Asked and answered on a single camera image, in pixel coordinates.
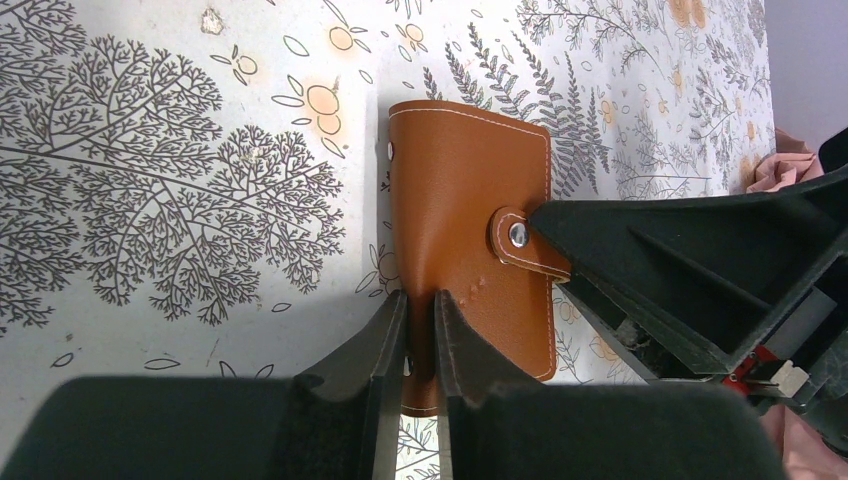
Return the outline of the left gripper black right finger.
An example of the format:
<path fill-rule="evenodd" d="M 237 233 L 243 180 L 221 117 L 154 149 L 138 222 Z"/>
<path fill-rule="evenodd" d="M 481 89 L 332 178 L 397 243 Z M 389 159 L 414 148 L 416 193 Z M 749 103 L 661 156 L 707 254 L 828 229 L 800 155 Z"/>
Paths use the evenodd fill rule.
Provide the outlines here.
<path fill-rule="evenodd" d="M 756 413 L 712 384 L 547 385 L 434 298 L 445 479 L 782 479 Z"/>

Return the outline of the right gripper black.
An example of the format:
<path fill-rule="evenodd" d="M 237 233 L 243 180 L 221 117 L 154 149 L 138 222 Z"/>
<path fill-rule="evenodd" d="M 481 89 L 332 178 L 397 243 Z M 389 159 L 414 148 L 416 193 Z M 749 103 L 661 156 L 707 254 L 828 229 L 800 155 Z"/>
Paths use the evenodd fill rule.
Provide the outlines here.
<path fill-rule="evenodd" d="M 847 135 L 823 174 L 741 195 L 551 201 L 533 230 L 562 290 L 643 379 L 714 382 L 782 404 L 847 447 Z"/>

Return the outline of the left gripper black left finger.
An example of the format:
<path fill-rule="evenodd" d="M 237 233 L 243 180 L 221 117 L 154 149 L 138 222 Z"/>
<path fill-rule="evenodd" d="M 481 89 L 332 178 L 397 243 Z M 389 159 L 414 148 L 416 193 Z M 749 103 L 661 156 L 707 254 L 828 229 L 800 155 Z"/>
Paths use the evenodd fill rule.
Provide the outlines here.
<path fill-rule="evenodd" d="M 291 378 L 94 376 L 26 430 L 30 479 L 391 479 L 405 293 Z"/>

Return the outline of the brown leather card holder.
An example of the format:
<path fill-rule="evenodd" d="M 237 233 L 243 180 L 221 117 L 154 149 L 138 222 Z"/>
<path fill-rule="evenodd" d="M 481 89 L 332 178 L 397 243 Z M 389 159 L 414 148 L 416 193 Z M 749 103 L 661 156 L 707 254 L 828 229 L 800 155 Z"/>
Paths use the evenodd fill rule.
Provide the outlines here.
<path fill-rule="evenodd" d="M 439 100 L 388 112 L 391 232 L 408 297 L 401 411 L 438 412 L 434 297 L 451 293 L 487 342 L 531 377 L 556 371 L 552 286 L 570 264 L 528 222 L 551 198 L 551 138 L 538 125 Z"/>

